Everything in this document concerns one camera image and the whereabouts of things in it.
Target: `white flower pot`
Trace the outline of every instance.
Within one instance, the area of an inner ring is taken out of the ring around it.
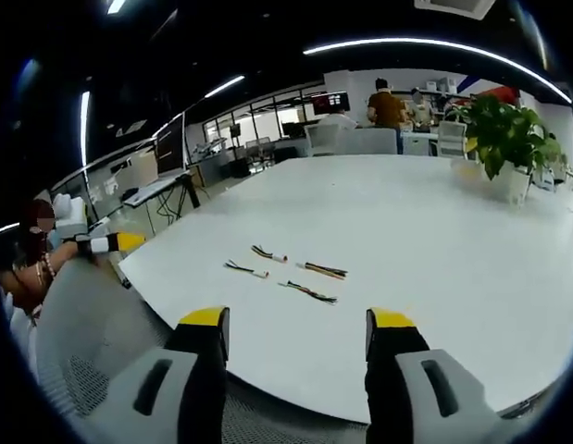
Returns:
[[[520,207],[524,204],[529,190],[530,175],[504,162],[500,174],[492,179],[491,190],[495,198]]]

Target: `potted plant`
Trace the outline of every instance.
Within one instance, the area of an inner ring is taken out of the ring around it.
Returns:
[[[469,147],[477,152],[492,189],[512,203],[524,201],[535,168],[561,158],[559,143],[532,109],[482,95],[453,113],[467,123]]]

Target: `window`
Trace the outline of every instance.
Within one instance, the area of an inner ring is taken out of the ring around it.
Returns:
[[[278,120],[274,109],[274,101],[269,98],[253,104],[255,126],[259,139],[269,138],[276,141],[280,138]]]
[[[232,148],[234,143],[230,136],[230,127],[232,126],[232,115],[230,113],[218,118],[218,126],[220,127],[220,137],[226,139],[222,144],[224,148]]]
[[[301,96],[298,91],[278,94],[276,96],[276,107],[278,108],[278,120],[281,125],[284,123],[299,123],[305,121],[303,103],[301,102]]]
[[[206,142],[212,142],[218,139],[218,128],[216,120],[211,120],[204,124],[204,134],[206,135]]]
[[[244,106],[234,111],[234,123],[241,125],[241,136],[239,137],[239,144],[245,146],[247,142],[257,139],[255,134],[255,127],[253,126],[253,118],[251,117],[251,108]]]

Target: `wire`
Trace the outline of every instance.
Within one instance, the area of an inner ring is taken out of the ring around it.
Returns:
[[[264,250],[261,248],[261,245],[259,245],[259,246],[252,245],[251,250],[253,250],[255,253],[259,254],[260,256],[265,257],[266,259],[274,259],[278,262],[288,262],[288,256],[287,255],[283,255],[282,257],[279,257],[275,254],[264,252]]]
[[[311,289],[308,289],[307,287],[303,287],[303,286],[301,286],[301,285],[295,284],[294,282],[292,282],[292,281],[290,281],[290,280],[288,281],[287,284],[281,284],[281,285],[282,285],[283,287],[290,287],[290,288],[292,288],[292,289],[299,290],[299,291],[301,291],[301,292],[303,292],[303,293],[308,294],[308,295],[311,296],[312,298],[315,298],[315,299],[317,299],[317,300],[319,300],[319,301],[322,301],[322,302],[327,302],[327,303],[330,303],[330,304],[335,304],[335,303],[338,301],[338,298],[330,298],[330,297],[325,296],[325,295],[323,295],[323,294],[319,294],[319,293],[317,293],[317,292],[315,292],[315,291],[312,291]]]
[[[316,271],[322,275],[331,276],[332,278],[344,279],[347,276],[347,271],[338,268],[329,268],[327,266],[305,263],[304,268],[307,270]]]
[[[226,266],[227,268],[232,268],[233,270],[238,270],[238,271],[244,271],[246,273],[250,273],[254,276],[257,276],[258,278],[262,278],[265,279],[269,276],[269,272],[265,271],[263,273],[256,273],[256,271],[252,268],[245,268],[243,266],[238,266],[234,263],[234,261],[229,260],[228,262],[224,263],[224,266]]]
[[[175,218],[176,215],[168,206],[168,199],[171,197],[171,194],[173,194],[173,191],[174,190],[171,189],[168,192],[167,197],[164,197],[164,194],[162,193],[157,196],[159,206],[156,209],[156,213],[159,216],[167,218],[167,225],[171,225],[173,223],[173,219]]]
[[[211,200],[212,200],[212,198],[211,198],[210,195],[208,194],[208,191],[204,190],[204,187],[195,186],[195,188],[196,188],[197,190],[203,192],[203,193],[206,195],[206,197],[208,198],[208,201],[211,201]]]

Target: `man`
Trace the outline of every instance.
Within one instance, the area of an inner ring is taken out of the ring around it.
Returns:
[[[399,124],[407,120],[404,103],[392,96],[389,83],[385,79],[377,79],[375,86],[377,92],[368,99],[368,120],[373,122],[375,127],[395,130],[397,153],[402,154],[404,147]]]
[[[359,128],[356,121],[345,115],[345,109],[339,108],[335,113],[329,114],[327,117],[322,118],[319,125],[337,125],[340,130],[353,130]]]
[[[409,116],[414,122],[415,132],[429,132],[432,125],[432,106],[424,100],[418,88],[412,90],[412,102],[409,103]]]

